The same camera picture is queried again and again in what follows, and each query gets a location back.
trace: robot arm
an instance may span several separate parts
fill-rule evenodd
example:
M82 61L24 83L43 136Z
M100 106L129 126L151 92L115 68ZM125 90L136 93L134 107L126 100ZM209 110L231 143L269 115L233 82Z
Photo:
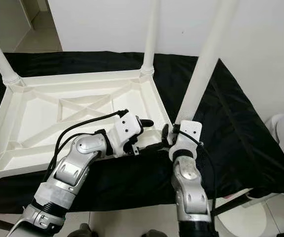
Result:
M128 151L135 150L137 136L143 132L142 123L137 116L127 112L108 133L99 130L94 135L76 137L69 154L62 158L46 182L40 184L32 203L7 236L44 237L58 233L64 224L65 214L88 175L91 162L110 155L124 156L125 145L129 146Z
M176 192L180 237L217 237L212 225L207 195L201 186L201 174L196 167L197 144L202 125L182 120L174 125L176 143L170 148L173 163L172 185Z

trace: white wall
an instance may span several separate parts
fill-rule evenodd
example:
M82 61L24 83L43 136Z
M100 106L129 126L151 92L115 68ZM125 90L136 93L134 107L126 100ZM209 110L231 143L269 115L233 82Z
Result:
M284 113L284 0L241 2L221 58L266 120Z
M144 50L150 0L49 0L64 51ZM157 52L199 55L216 0L162 0ZM284 0L241 0L220 57L263 120L284 112Z
M0 47L3 52L13 52L26 35L30 25L20 0L0 0Z

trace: black cloth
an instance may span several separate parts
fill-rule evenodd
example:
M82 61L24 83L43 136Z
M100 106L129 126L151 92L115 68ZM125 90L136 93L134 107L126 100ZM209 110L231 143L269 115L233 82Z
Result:
M139 69L141 53L58 52L6 54L22 77ZM197 57L156 54L154 81L174 121ZM4 93L0 76L0 102ZM217 193L223 197L244 188L284 192L284 154L251 102L219 60L194 120L203 124L201 141L216 167ZM204 153L197 166L208 197L213 173ZM33 198L44 171L0 179L0 212L21 213ZM118 158L92 164L71 211L116 210L174 203L172 163L167 152Z

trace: black cable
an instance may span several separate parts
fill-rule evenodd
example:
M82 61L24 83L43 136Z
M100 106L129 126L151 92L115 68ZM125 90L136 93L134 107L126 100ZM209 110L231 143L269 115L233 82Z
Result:
M83 121L83 122L79 122L71 127L68 127L67 129L65 129L59 136L57 142L56 142L56 145L55 145L55 149L54 149L54 155L48 165L48 168L47 168L47 171L45 173L45 176L43 178L43 182L45 182L47 180L47 178L49 177L50 173L54 170L56 164L57 164L57 157L58 157L58 153L60 152L60 150L63 148L61 148L59 150L59 145L60 145L60 142L61 142L61 139L63 138L63 136L71 131L72 129L74 128L77 128L77 127L80 127L80 126L83 126L85 124L88 124L88 123L91 123L91 122L96 122L96 121L99 121L99 120L103 120L103 119L107 119L107 118L110 118L112 116L115 116L115 115L119 115L120 117L125 115L126 113L128 112L128 110L118 110L117 112L114 112L114 113L111 113L109 115L104 115L104 116L101 116L101 117L97 117L97 118L92 118L92 119L89 119L89 120L86 120L86 121Z
M194 143L196 143L198 145L198 147L202 148L204 150L204 152L207 154L207 157L208 157L208 160L209 160L209 163L211 165L212 172L213 172L213 192L214 192L214 194L213 194L213 199L212 199L212 210L211 210L211 213L214 213L216 197L217 197L217 190L216 190L215 167L214 167L214 164L212 162L211 156L210 156L209 152L204 148L204 146L202 146L201 143L198 142L196 139L194 139L193 137L191 137L190 135L188 135L187 133L185 133L183 131L179 131L179 133L184 135L185 137L189 138ZM211 225L212 225L213 231L215 231L214 216L211 217Z

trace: doorway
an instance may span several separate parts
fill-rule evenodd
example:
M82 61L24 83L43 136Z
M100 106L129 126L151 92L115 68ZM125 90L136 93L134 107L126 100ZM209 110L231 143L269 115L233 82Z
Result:
M21 0L31 29L15 49L18 53L62 51L47 0Z

